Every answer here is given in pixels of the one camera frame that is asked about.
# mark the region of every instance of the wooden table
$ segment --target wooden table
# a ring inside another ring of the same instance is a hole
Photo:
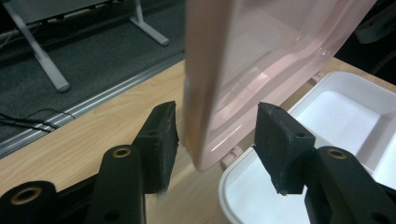
[[[349,71],[396,92],[396,86],[332,59],[322,70]],[[184,62],[178,63],[93,111],[0,160],[0,195],[21,183],[47,180],[57,190],[94,175],[111,147],[131,144],[151,109],[177,102],[177,127],[182,110]],[[311,86],[303,85],[282,106],[290,108]],[[251,144],[247,138],[245,145]],[[198,173],[183,147],[177,153],[169,190],[147,195],[148,223],[210,223],[222,171],[218,165]]]

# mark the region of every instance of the white plastic tray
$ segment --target white plastic tray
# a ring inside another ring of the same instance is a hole
[[[334,72],[290,113],[316,136],[316,147],[352,152],[377,182],[396,189],[395,93],[354,74]],[[276,194],[252,148],[223,174],[219,202],[232,223],[309,223],[304,195]]]

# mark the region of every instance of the pink plastic lid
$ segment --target pink plastic lid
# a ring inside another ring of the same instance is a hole
[[[183,144],[219,161],[341,48],[375,0],[189,0]]]

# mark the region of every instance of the dark carpet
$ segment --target dark carpet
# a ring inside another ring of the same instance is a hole
[[[146,22],[170,39],[167,47],[129,22],[133,11],[128,4],[125,1],[93,12],[88,19],[81,18],[84,22],[91,20],[86,22],[90,25],[68,21],[35,31],[37,41],[71,84],[72,89],[66,93],[54,89],[22,38],[1,49],[0,113],[19,119],[48,119],[57,112],[43,109],[65,111],[159,63],[183,57],[182,1],[144,11]],[[105,18],[96,22],[99,16]],[[1,125],[0,143],[23,131]]]

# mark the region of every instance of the metal screw hole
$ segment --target metal screw hole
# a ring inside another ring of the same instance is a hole
[[[123,158],[131,154],[132,151],[129,148],[119,148],[113,152],[113,157],[115,158]]]
[[[343,151],[340,151],[338,149],[330,149],[329,151],[329,155],[332,156],[333,158],[339,159],[339,160],[343,160],[347,158],[347,154]]]
[[[22,189],[11,198],[11,203],[14,205],[29,203],[32,200],[38,198],[42,191],[43,190],[40,187],[30,187],[27,189]]]

